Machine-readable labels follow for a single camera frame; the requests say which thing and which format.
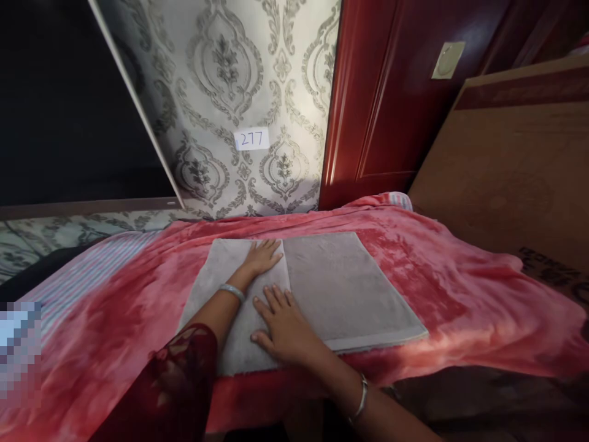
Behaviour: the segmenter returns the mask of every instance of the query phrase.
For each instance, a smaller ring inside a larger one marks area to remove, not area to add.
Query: damask wallpaper
[[[179,218],[316,209],[339,0],[103,0],[99,3],[186,211],[5,222],[0,283],[62,247]],[[233,131],[269,128],[269,150]]]

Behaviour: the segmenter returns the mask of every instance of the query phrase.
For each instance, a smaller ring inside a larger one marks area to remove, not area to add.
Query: cardboard box
[[[589,55],[467,80],[409,196],[589,309]]]

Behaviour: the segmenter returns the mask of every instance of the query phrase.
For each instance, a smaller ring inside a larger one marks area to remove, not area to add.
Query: sleeve
[[[91,441],[202,439],[217,370],[217,339],[193,324],[154,353]]]

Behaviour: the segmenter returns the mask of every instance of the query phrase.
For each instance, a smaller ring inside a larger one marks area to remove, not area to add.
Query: bangle
[[[362,399],[360,401],[360,406],[358,407],[358,411],[356,412],[356,414],[354,414],[354,417],[348,417],[348,421],[350,421],[350,425],[354,424],[354,421],[356,421],[356,419],[358,418],[360,413],[362,413],[362,411],[364,410],[364,405],[366,405],[366,395],[368,394],[368,382],[366,382],[366,378],[364,377],[364,375],[362,373],[360,373],[360,376],[362,376]]]
[[[241,290],[239,290],[237,287],[233,287],[232,285],[229,285],[229,284],[221,284],[219,286],[219,290],[225,290],[229,293],[232,293],[233,295],[235,295],[237,297],[237,299],[239,299],[239,301],[242,304],[245,302],[245,296],[244,296],[243,292]]]

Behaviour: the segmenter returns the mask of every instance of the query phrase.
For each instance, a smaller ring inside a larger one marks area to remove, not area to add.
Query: red wooden door
[[[405,192],[464,79],[522,63],[522,48],[531,62],[540,46],[529,36],[547,37],[558,4],[345,0],[319,208]],[[466,46],[452,79],[432,80],[442,45],[456,41]]]

